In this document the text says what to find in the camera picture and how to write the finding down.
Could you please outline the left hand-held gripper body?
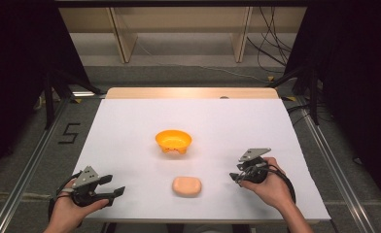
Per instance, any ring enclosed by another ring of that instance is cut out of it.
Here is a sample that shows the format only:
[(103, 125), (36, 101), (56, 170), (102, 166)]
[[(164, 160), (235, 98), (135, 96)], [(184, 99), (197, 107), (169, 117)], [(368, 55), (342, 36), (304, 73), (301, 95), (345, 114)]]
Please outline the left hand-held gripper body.
[(99, 184), (99, 176), (91, 166), (87, 166), (72, 184), (72, 199), (80, 207), (88, 206), (99, 200), (95, 189)]

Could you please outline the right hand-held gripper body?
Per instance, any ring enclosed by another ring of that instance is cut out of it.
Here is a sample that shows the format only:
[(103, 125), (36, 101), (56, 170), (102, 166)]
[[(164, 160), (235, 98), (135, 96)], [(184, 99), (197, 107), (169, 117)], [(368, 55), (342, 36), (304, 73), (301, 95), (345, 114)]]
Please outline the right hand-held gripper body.
[(244, 181), (251, 183), (262, 183), (267, 176), (268, 163), (262, 157), (270, 152), (270, 148), (248, 149), (240, 158), (239, 164), (248, 165), (248, 169), (240, 171)]

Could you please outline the person's right hand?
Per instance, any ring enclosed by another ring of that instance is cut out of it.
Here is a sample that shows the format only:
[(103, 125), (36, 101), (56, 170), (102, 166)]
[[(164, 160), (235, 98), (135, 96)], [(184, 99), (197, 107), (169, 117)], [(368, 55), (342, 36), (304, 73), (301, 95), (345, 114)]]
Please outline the person's right hand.
[(275, 173), (269, 172), (262, 183), (242, 181), (240, 185), (253, 191), (265, 204), (280, 212), (294, 204), (288, 186)]

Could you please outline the person's left hand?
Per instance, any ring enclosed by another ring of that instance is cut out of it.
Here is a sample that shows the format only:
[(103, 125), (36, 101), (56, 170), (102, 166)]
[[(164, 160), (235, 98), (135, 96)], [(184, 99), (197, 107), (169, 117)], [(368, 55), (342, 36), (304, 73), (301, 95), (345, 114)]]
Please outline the person's left hand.
[(79, 207), (73, 202), (68, 192), (61, 192), (54, 204), (50, 222), (80, 224), (86, 216), (104, 208), (107, 203), (107, 200), (99, 200), (86, 207)]

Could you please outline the peach-coloured bread roll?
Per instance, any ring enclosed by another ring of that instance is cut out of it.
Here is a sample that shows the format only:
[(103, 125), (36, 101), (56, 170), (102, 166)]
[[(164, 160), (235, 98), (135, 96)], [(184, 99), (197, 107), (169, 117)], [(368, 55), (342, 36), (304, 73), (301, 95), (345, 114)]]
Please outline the peach-coloured bread roll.
[(202, 183), (200, 179), (195, 177), (176, 177), (172, 183), (172, 190), (179, 196), (197, 196), (201, 189)]

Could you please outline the white table sheet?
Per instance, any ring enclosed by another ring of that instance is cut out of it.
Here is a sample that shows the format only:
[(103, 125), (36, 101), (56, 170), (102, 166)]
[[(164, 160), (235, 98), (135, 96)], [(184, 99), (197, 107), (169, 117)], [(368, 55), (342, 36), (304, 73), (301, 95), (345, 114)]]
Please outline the white table sheet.
[[(164, 153), (163, 130), (192, 137), (185, 154)], [(90, 215), (116, 222), (257, 223), (280, 214), (236, 184), (240, 156), (270, 148), (294, 185), (296, 203), (308, 220), (329, 214), (310, 176), (289, 115), (279, 99), (105, 99), (100, 103), (76, 167), (90, 165), (112, 175), (101, 191), (125, 187), (110, 208)], [(197, 196), (172, 190), (176, 177), (202, 183)]]

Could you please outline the orange plastic bowl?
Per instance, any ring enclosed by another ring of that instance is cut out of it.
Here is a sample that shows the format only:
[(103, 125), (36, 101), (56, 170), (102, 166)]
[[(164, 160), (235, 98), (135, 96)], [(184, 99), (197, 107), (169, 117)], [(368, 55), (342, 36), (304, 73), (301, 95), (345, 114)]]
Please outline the orange plastic bowl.
[(156, 134), (156, 143), (164, 153), (176, 151), (185, 154), (191, 142), (191, 135), (181, 130), (163, 130)]

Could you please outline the black stand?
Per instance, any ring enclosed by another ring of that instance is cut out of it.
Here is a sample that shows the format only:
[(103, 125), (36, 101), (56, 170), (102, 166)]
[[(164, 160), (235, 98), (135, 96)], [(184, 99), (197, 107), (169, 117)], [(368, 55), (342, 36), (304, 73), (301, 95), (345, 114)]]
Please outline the black stand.
[(293, 87), (293, 93), (295, 95), (303, 95), (306, 90), (309, 90), (310, 116), (313, 122), (316, 125), (319, 125), (317, 114), (319, 74), (317, 69), (310, 65), (299, 66), (284, 74), (276, 81), (271, 82), (268, 87), (276, 88), (292, 78), (296, 78), (296, 82)]
[(61, 99), (74, 98), (75, 95), (69, 87), (70, 84), (78, 85), (92, 92), (94, 95), (105, 94), (105, 91), (93, 86), (89, 81), (84, 81), (61, 70), (53, 69), (49, 71), (44, 77), (44, 94), (47, 113), (46, 129), (49, 129), (55, 120), (52, 91), (55, 90)]

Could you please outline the light wooden table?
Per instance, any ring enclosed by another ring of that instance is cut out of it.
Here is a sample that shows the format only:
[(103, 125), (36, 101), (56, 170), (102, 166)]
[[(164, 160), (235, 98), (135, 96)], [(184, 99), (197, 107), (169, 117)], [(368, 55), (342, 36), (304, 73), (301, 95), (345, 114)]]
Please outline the light wooden table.
[(269, 87), (112, 87), (106, 99), (278, 99)]

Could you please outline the wooden shelf upright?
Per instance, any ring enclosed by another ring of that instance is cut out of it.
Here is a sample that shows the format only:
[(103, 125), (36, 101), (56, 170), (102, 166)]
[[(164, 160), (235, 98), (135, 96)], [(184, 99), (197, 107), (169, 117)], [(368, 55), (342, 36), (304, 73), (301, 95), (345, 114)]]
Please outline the wooden shelf upright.
[(121, 8), (109, 8), (108, 15), (119, 48), (121, 62), (128, 63), (134, 52), (138, 35), (128, 28)]
[(229, 34), (236, 63), (243, 61), (252, 13), (252, 7), (245, 7), (238, 16), (236, 28)]

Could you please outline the black curtain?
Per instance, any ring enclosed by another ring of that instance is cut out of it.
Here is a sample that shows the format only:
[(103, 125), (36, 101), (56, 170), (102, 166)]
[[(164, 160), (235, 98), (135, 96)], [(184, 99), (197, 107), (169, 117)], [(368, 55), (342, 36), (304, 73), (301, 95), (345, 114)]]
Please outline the black curtain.
[(381, 0), (309, 0), (286, 70), (306, 64), (381, 191)]
[(0, 0), (0, 160), (14, 143), (45, 79), (88, 82), (54, 0)]

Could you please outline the aluminium floor rail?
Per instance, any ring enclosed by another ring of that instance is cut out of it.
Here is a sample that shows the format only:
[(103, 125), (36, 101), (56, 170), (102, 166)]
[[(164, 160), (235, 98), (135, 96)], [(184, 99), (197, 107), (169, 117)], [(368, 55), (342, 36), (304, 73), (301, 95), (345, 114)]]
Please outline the aluminium floor rail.
[(332, 152), (329, 143), (319, 125), (314, 123), (311, 111), (302, 110), (306, 125), (311, 132), (313, 140), (317, 144), (322, 157), (324, 158), (333, 180), (361, 233), (375, 233), (373, 224), (368, 218), (367, 212), (362, 205), (356, 192), (347, 180), (337, 159)]
[(72, 147), (59, 143), (72, 105), (64, 99), (55, 107), (52, 125), (45, 127), (39, 112), (0, 163), (0, 233), (42, 232), (50, 198), (73, 172)]

